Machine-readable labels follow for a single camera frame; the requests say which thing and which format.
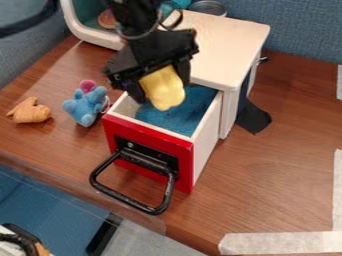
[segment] floor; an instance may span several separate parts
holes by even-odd
[[[101,256],[204,256],[166,236],[123,221]]]
[[[87,256],[86,247],[108,214],[0,165],[0,225],[12,223],[36,235],[54,255]],[[124,220],[102,256],[140,255],[204,254]]]

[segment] blue carpet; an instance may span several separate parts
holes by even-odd
[[[135,118],[188,137],[195,132],[215,98],[217,90],[204,86],[185,86],[184,102],[168,111],[159,111],[148,102],[140,107]]]
[[[0,193],[0,224],[13,223],[36,235],[55,256],[87,255],[85,249],[101,226],[101,218],[108,215],[1,165]]]

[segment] drawer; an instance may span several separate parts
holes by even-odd
[[[190,193],[219,138],[221,106],[222,92],[217,91],[191,135],[137,120],[141,106],[126,92],[102,120],[111,152],[118,148],[116,138],[120,137],[131,141],[132,147],[136,143],[175,157],[178,161],[175,189]],[[120,159],[115,164],[153,180],[166,182],[162,175],[132,162]]]

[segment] black fabric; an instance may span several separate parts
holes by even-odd
[[[47,18],[51,17],[58,9],[58,0],[48,0],[43,10],[38,14],[27,19],[18,21],[14,24],[0,27],[0,39],[32,28]]]
[[[267,112],[255,106],[247,98],[250,77],[251,70],[248,72],[241,86],[238,115],[235,123],[248,132],[256,135],[272,122],[272,117]]]
[[[249,99],[246,99],[245,107],[239,113],[235,122],[256,135],[272,122],[272,117],[269,113],[255,106]]]

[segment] yellow plush toy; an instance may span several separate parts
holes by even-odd
[[[183,82],[172,65],[144,76],[139,82],[146,97],[160,111],[178,106],[185,99]]]

